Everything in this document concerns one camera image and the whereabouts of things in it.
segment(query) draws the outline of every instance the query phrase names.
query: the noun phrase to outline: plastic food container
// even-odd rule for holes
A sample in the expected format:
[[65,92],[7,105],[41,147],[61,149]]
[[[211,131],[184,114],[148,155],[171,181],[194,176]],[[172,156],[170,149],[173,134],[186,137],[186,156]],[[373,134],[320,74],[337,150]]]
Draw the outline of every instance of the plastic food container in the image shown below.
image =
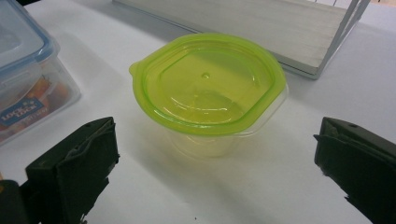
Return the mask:
[[257,132],[287,96],[265,49],[222,34],[182,36],[130,67],[134,97],[182,152],[222,156]]
[[58,52],[23,7],[0,0],[0,145],[78,98]]

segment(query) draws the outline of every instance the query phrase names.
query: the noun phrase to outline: green plastic lid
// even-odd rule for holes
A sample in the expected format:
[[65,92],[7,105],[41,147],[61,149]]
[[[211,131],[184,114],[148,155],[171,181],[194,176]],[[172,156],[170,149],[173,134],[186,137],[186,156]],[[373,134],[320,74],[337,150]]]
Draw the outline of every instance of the green plastic lid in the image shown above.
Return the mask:
[[250,127],[286,88],[276,59],[246,39],[185,35],[130,67],[134,97],[159,124],[226,135]]

